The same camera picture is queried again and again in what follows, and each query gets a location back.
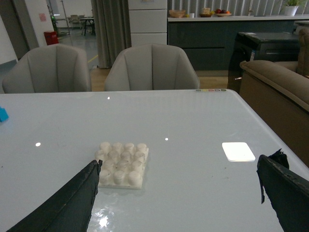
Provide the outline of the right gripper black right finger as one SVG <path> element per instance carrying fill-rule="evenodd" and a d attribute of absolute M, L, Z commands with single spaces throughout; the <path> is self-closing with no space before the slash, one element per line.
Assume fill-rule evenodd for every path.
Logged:
<path fill-rule="evenodd" d="M 289 169 L 287 155 L 280 149 L 270 156 L 260 155 L 257 175 L 261 203 L 265 194 L 285 232 L 309 230 L 309 181 Z"/>

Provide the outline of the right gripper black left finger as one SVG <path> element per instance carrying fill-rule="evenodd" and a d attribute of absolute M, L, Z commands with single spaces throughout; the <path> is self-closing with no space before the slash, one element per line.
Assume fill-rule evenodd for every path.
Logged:
<path fill-rule="evenodd" d="M 91 161 L 10 232 L 85 232 L 98 193 L 102 161 Z"/>

